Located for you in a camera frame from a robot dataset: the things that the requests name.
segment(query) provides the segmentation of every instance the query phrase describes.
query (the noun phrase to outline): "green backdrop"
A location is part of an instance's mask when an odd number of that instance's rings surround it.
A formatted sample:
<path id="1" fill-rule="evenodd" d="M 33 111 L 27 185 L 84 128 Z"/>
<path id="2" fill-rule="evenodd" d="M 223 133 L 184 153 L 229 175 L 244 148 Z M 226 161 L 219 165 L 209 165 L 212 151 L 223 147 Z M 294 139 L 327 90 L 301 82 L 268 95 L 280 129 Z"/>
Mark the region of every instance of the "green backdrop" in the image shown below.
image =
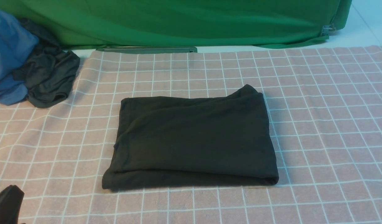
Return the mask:
<path id="1" fill-rule="evenodd" d="M 318 44 L 344 27 L 351 0 L 0 0 L 0 9 L 47 27 L 72 49 L 101 45 Z"/>

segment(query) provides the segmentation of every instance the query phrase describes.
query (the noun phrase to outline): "blue garment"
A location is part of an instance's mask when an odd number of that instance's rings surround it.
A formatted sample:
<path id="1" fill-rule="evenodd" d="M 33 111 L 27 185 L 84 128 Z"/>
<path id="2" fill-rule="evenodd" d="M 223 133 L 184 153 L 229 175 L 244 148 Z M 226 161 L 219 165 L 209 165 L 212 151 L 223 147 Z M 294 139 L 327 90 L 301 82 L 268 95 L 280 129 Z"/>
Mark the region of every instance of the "blue garment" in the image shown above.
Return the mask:
<path id="1" fill-rule="evenodd" d="M 14 16 L 0 10 L 0 103 L 12 105 L 25 98 L 26 86 L 15 81 L 11 71 L 25 63 L 38 42 Z"/>

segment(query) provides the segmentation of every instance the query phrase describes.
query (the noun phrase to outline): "grid pattern fabric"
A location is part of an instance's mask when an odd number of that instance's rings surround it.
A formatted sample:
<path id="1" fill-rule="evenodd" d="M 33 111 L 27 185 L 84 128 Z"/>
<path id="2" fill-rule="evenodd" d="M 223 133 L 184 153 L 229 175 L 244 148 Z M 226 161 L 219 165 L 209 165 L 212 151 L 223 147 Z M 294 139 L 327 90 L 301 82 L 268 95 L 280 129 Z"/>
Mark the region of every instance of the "grid pattern fabric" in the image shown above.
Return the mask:
<path id="1" fill-rule="evenodd" d="M 101 188 L 127 97 L 265 96 L 275 187 Z M 70 98 L 0 105 L 0 191 L 28 224 L 382 223 L 382 47 L 217 54 L 95 51 Z"/>

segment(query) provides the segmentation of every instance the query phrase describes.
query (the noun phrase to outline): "black object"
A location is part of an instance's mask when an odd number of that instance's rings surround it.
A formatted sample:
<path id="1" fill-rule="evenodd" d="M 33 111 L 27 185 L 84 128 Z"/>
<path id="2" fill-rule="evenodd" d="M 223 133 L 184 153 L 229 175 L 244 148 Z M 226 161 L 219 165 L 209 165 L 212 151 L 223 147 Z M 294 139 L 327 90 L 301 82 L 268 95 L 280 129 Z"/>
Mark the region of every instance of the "black object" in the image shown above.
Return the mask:
<path id="1" fill-rule="evenodd" d="M 274 185 L 279 175 L 261 93 L 125 98 L 102 187 Z"/>
<path id="2" fill-rule="evenodd" d="M 56 38 L 29 19 L 19 19 L 21 26 L 39 38 L 25 64 L 13 71 L 15 80 L 24 80 L 26 99 L 34 106 L 47 108 L 68 98 L 80 58 L 72 51 L 64 52 Z"/>
<path id="3" fill-rule="evenodd" d="M 17 224 L 23 191 L 10 185 L 0 192 L 0 224 Z"/>

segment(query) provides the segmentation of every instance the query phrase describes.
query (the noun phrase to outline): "folded clothing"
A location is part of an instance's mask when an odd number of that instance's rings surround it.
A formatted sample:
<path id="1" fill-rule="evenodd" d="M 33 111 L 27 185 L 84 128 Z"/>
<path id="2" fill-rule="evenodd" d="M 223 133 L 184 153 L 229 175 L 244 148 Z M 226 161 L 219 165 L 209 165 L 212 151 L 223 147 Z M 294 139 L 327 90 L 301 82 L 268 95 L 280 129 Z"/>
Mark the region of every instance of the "folded clothing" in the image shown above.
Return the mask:
<path id="1" fill-rule="evenodd" d="M 102 187 L 274 185 L 264 98 L 245 85 L 220 98 L 125 98 Z"/>

